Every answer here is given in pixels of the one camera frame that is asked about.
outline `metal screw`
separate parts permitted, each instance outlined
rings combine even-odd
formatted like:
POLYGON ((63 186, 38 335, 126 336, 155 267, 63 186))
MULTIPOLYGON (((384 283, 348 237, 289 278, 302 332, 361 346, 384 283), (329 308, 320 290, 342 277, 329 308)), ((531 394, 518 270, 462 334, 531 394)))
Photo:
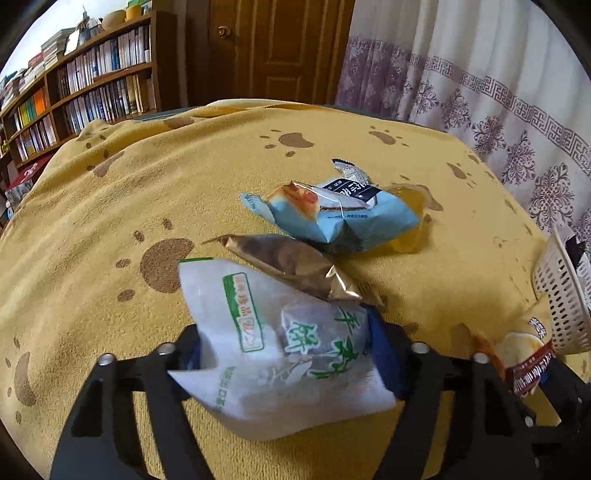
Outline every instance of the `metal screw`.
POLYGON ((472 359, 477 363, 477 364, 487 364, 488 363, 488 355, 482 352, 476 352, 474 355, 472 355, 472 359))
POLYGON ((112 364, 115 361, 115 356, 112 353, 104 353, 99 357, 98 364, 102 367, 112 364))
POLYGON ((170 355, 174 352, 175 348, 174 343, 163 343, 156 349, 156 351, 159 355, 170 355))
POLYGON ((420 354, 424 354, 429 352, 429 346, 426 343, 422 343, 422 342, 414 342, 411 346, 410 349, 415 352, 415 353, 420 353, 420 354))

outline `purple floral curtain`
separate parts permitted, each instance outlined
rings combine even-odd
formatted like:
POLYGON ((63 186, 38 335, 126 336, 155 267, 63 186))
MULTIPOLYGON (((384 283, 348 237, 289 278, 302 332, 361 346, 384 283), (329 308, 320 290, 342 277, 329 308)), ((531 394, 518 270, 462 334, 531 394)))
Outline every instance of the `purple floral curtain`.
POLYGON ((591 82, 562 35, 528 0, 413 2, 356 4, 336 103, 457 136, 542 230, 591 240, 591 82))

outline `light blue snack package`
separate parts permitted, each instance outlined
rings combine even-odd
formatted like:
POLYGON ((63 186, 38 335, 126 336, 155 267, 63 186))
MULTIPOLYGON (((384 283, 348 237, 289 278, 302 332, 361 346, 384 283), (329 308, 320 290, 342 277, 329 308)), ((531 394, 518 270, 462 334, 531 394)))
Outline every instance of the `light blue snack package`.
POLYGON ((242 203, 287 235, 332 254, 363 252, 419 224, 398 197, 371 185, 336 179, 321 187, 291 182, 242 203))

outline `bookshelf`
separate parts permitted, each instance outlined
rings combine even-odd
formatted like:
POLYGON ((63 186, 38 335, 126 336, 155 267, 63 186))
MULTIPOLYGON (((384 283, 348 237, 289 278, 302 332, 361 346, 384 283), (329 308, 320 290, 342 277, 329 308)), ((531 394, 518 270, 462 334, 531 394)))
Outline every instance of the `bookshelf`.
POLYGON ((95 118, 117 124, 176 109, 178 90, 176 16, 153 11, 62 57, 0 116, 15 166, 21 168, 76 138, 95 118))

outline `white plastic bag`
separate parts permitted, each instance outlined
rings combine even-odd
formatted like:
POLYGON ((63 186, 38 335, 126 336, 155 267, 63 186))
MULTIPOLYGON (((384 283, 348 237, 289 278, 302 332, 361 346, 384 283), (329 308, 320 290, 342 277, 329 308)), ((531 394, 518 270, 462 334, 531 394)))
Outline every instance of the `white plastic bag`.
POLYGON ((199 370, 169 373, 237 435, 271 440, 395 406, 356 303, 319 300, 228 260, 178 271, 202 352, 199 370))

